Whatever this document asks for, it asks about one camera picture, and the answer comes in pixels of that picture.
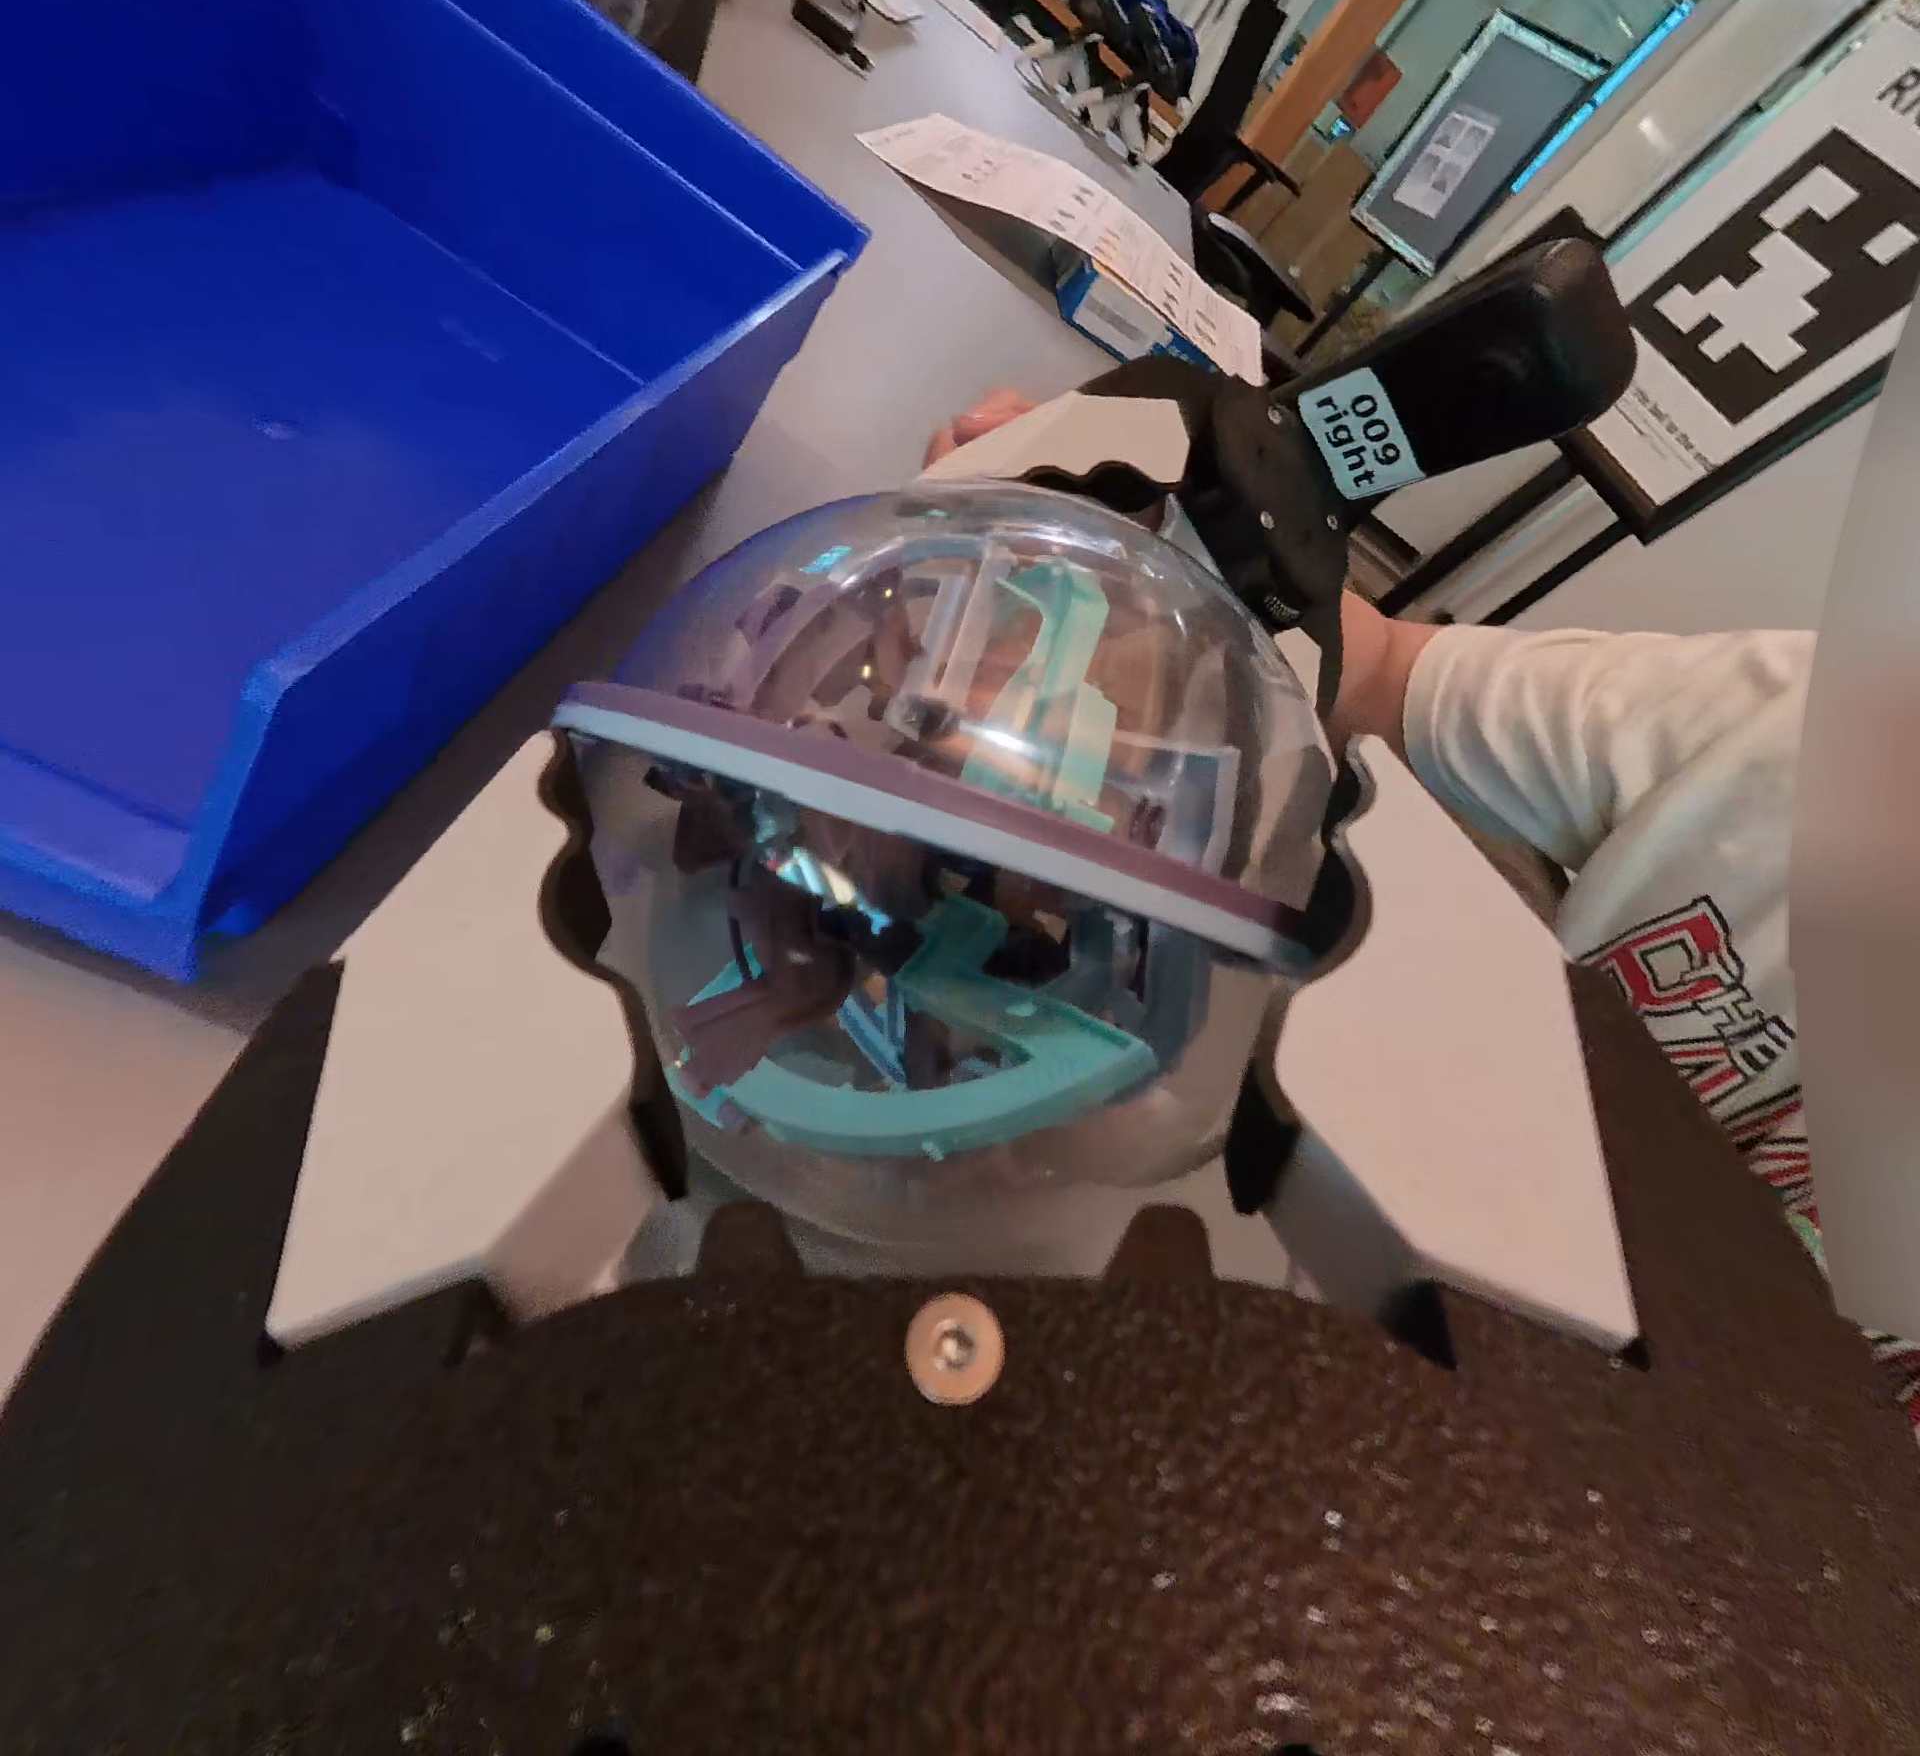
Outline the white paper sheet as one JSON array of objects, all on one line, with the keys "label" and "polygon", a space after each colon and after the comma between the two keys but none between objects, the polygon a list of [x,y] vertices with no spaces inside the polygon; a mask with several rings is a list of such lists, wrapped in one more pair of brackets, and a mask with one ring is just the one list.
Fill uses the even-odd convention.
[{"label": "white paper sheet", "polygon": [[924,114],[856,135],[910,183],[1000,213],[1065,247],[1079,274],[1126,289],[1187,357],[1260,385],[1260,326],[1134,207],[1073,163]]}]

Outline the blue plastic bin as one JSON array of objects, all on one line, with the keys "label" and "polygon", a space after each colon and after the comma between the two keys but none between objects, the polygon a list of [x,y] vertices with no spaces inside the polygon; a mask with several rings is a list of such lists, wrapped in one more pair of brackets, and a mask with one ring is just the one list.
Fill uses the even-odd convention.
[{"label": "blue plastic bin", "polygon": [[299,894],[721,472],[865,228],[581,0],[2,0],[2,903]]}]

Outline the person's right hand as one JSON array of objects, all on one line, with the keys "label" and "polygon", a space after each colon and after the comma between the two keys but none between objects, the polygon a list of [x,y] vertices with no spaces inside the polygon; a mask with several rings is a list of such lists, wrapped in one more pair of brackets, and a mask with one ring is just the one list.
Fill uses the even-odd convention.
[{"label": "person's right hand", "polygon": [[1035,400],[1014,389],[998,389],[981,398],[968,409],[954,413],[948,423],[933,431],[926,446],[924,469],[929,469],[954,450],[968,448],[992,431],[1018,422],[1035,407]]}]

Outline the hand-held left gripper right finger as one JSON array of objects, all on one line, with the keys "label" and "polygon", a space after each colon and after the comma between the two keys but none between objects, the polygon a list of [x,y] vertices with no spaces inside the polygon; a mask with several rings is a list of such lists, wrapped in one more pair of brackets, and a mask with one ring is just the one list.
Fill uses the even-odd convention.
[{"label": "hand-held left gripper right finger", "polygon": [[1375,735],[1324,875],[1351,914],[1282,989],[1302,1135],[1263,1205],[1308,1295],[1388,1320],[1449,1288],[1607,1353],[1636,1302],[1569,970],[1548,926]]}]

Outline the blue fabric bag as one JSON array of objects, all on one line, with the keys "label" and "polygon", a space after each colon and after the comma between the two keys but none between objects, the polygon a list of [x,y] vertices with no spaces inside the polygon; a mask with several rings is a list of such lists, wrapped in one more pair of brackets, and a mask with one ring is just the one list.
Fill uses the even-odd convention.
[{"label": "blue fabric bag", "polygon": [[1169,105],[1187,98],[1197,38],[1165,0],[1068,0],[1075,23],[1099,37]]}]

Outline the white printed t-shirt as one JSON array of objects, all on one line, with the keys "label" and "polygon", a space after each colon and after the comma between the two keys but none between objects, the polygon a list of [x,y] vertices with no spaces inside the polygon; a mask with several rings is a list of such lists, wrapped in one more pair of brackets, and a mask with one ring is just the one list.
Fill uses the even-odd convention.
[{"label": "white printed t-shirt", "polygon": [[1555,929],[1609,980],[1822,1279],[1789,959],[1811,631],[1442,626],[1410,662],[1414,776],[1565,877]]}]

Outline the blue flat box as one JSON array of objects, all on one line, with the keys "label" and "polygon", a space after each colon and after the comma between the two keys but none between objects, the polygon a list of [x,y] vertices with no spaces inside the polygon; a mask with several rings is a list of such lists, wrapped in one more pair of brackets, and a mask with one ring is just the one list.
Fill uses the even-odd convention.
[{"label": "blue flat box", "polygon": [[1163,357],[1214,372],[1203,349],[1151,311],[1119,281],[1105,277],[1088,259],[1058,259],[1053,298],[1061,320],[1108,351],[1118,363]]}]

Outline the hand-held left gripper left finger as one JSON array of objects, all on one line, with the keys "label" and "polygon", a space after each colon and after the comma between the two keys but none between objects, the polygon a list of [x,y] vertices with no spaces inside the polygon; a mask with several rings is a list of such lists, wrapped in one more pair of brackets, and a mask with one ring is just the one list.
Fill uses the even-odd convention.
[{"label": "hand-held left gripper left finger", "polygon": [[578,765],[537,735],[338,950],[275,1343],[462,1285],[513,1320],[610,1288],[669,1150],[643,1142],[654,1058],[605,915]]}]

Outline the clear plastic maze ball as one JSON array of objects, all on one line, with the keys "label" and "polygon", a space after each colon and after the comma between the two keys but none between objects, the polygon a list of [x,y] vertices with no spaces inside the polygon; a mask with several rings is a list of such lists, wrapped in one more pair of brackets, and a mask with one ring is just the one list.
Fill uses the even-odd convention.
[{"label": "clear plastic maze ball", "polygon": [[554,725],[689,1154],[885,1260],[1222,1155],[1330,761],[1177,512],[924,479],[758,532]]}]

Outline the grey framed notice board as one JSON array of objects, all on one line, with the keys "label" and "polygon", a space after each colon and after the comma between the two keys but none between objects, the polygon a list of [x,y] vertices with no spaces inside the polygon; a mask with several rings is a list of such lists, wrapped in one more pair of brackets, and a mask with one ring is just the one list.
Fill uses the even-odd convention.
[{"label": "grey framed notice board", "polygon": [[1607,72],[1581,44],[1497,10],[1382,160],[1351,221],[1434,278]]}]

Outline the black white marker sign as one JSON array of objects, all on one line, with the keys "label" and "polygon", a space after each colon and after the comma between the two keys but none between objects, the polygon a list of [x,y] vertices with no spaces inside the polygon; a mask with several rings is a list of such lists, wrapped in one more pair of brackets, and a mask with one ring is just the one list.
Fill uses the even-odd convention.
[{"label": "black white marker sign", "polygon": [[1569,463],[1652,540],[1884,381],[1917,272],[1916,0],[1884,0],[1614,267],[1634,380]]}]

